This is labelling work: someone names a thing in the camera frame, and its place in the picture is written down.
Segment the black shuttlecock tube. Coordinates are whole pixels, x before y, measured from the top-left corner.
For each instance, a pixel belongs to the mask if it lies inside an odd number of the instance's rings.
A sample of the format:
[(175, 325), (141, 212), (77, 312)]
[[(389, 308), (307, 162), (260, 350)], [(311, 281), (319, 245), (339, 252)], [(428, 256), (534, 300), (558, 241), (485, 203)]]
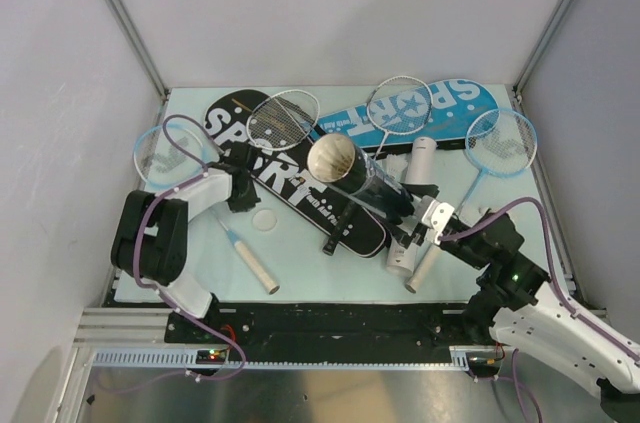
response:
[(411, 197), (401, 184), (345, 135), (317, 140), (307, 155), (307, 168), (317, 181), (388, 221), (399, 222), (413, 213)]

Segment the white tube lid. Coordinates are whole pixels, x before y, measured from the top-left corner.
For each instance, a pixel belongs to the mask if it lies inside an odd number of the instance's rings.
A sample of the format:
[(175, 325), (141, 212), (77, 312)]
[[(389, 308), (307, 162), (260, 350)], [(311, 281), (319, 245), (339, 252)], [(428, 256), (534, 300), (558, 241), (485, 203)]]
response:
[(278, 223), (276, 213), (268, 208), (258, 210), (252, 217), (253, 227), (261, 232), (273, 230)]

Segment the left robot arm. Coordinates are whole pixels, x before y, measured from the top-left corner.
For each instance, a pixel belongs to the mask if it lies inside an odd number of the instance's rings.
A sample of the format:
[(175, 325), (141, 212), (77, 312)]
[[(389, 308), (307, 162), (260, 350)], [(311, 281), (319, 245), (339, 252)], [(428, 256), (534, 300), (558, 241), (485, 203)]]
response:
[(125, 199), (111, 264), (188, 315), (187, 330), (201, 342), (220, 334), (222, 319), (216, 296), (186, 269), (189, 223), (219, 203), (233, 213), (253, 209), (260, 201), (251, 174), (257, 159), (257, 149), (236, 142), (202, 173), (156, 194), (134, 190)]

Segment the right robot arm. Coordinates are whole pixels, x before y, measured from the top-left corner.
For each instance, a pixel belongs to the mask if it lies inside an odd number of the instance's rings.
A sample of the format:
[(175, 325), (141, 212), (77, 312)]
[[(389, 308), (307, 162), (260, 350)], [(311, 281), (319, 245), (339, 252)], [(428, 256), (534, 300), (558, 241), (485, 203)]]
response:
[(464, 336), (476, 344), (490, 338), (528, 354), (573, 380), (598, 398), (615, 422), (639, 419), (639, 345), (570, 296), (551, 261), (541, 267), (520, 248), (511, 209), (533, 205), (543, 242), (551, 244), (546, 212), (534, 197), (519, 197), (464, 224), (434, 185), (405, 186), (392, 220), (394, 239), (407, 246), (428, 241), (480, 270), (478, 292), (462, 313)]

